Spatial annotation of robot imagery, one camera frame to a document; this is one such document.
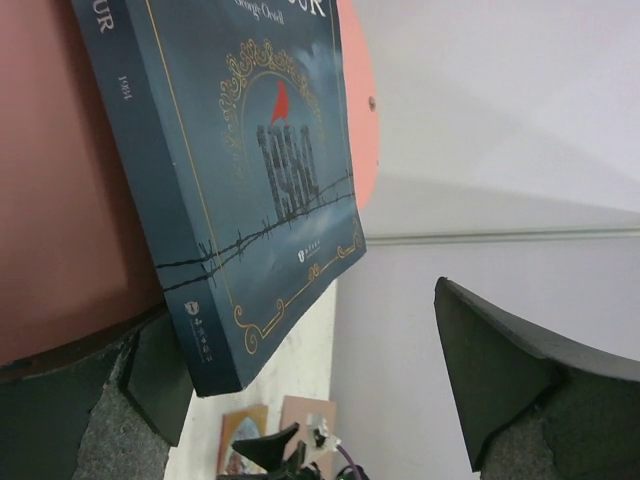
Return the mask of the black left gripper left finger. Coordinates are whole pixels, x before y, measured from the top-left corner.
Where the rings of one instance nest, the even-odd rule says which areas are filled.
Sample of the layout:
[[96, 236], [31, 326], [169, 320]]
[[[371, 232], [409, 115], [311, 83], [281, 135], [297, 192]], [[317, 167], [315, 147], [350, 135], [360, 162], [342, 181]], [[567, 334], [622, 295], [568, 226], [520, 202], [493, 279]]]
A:
[[4, 479], [161, 479], [193, 386], [165, 305], [1, 368]]

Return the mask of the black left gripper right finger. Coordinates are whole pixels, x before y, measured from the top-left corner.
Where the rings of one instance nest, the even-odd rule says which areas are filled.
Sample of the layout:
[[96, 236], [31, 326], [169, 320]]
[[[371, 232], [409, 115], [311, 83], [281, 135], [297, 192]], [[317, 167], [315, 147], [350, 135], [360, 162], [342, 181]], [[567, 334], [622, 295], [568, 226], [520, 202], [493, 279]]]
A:
[[538, 326], [446, 277], [434, 309], [481, 478], [638, 478], [638, 361]]

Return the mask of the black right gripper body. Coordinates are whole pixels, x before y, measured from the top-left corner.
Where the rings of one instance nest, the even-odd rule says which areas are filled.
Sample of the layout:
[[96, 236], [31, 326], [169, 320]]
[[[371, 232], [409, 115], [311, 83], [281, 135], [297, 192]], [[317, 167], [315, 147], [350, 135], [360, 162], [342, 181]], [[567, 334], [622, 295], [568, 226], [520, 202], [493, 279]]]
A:
[[251, 462], [264, 470], [258, 474], [233, 474], [233, 479], [249, 480], [303, 480], [319, 479], [320, 470], [315, 462], [310, 466], [304, 466], [306, 444], [299, 440], [293, 453], [284, 458], [287, 444], [299, 431], [297, 422], [278, 433], [246, 440], [238, 440], [232, 444], [236, 453], [246, 457]]

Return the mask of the Nineteen Eighty-Four blue book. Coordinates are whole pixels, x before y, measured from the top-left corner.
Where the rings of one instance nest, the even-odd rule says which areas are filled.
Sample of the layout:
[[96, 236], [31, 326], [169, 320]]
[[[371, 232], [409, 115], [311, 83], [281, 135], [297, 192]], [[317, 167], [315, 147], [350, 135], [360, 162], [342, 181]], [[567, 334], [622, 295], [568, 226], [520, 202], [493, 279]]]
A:
[[338, 5], [73, 8], [194, 389], [241, 391], [366, 251]]

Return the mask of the pink three-tier shelf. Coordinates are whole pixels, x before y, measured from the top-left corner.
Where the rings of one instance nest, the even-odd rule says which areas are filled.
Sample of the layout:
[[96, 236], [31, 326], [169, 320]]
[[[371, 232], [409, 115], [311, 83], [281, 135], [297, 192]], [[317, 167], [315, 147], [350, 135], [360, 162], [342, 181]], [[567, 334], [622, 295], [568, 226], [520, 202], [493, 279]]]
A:
[[160, 303], [160, 286], [67, 1], [1, 5], [1, 361]]

